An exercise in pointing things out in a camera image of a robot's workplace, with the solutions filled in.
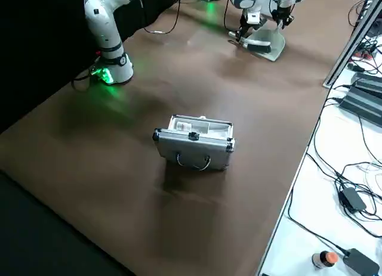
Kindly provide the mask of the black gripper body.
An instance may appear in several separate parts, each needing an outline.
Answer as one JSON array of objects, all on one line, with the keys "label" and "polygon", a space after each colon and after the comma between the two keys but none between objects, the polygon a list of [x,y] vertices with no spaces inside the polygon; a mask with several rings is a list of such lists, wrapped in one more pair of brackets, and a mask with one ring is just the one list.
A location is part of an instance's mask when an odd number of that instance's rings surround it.
[{"label": "black gripper body", "polygon": [[276,19],[277,20],[287,20],[291,16],[292,6],[280,7],[276,9]]},{"label": "black gripper body", "polygon": [[246,34],[249,30],[258,30],[265,25],[266,21],[267,19],[261,15],[259,24],[249,24],[245,16],[241,15],[240,27],[239,27],[238,33]]}]

